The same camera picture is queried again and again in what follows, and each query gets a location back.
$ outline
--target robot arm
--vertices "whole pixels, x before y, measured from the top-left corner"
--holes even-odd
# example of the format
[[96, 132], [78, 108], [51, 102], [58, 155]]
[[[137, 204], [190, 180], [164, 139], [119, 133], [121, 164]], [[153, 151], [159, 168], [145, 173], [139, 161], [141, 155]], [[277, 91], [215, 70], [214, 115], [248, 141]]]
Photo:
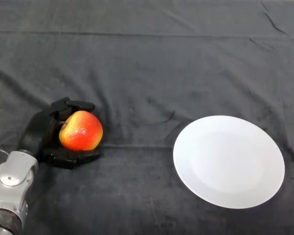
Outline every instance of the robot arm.
[[0, 235], [22, 234], [28, 208], [26, 195], [39, 163], [73, 169], [99, 157], [95, 151], [64, 149], [58, 140], [63, 121], [78, 110], [90, 112], [94, 108], [92, 103], [64, 98], [32, 117], [17, 150], [0, 164]]

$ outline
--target gray fabric surface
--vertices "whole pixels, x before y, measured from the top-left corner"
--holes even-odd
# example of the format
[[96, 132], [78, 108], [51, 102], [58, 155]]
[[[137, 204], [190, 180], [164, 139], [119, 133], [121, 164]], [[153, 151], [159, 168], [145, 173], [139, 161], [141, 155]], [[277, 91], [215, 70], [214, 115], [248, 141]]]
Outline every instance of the gray fabric surface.
[[[294, 235], [294, 1], [0, 1], [0, 146], [64, 96], [97, 105], [104, 158], [41, 165], [25, 235]], [[174, 140], [209, 115], [278, 143], [270, 201], [228, 210], [181, 183]]]

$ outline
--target red apple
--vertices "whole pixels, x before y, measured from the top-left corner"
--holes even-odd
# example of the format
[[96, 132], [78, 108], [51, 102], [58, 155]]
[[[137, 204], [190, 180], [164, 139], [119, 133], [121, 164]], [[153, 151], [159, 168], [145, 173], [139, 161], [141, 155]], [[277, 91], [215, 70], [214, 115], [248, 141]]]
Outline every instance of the red apple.
[[103, 129], [100, 121], [87, 111], [73, 113], [63, 124], [59, 139], [71, 150], [93, 150], [99, 144]]

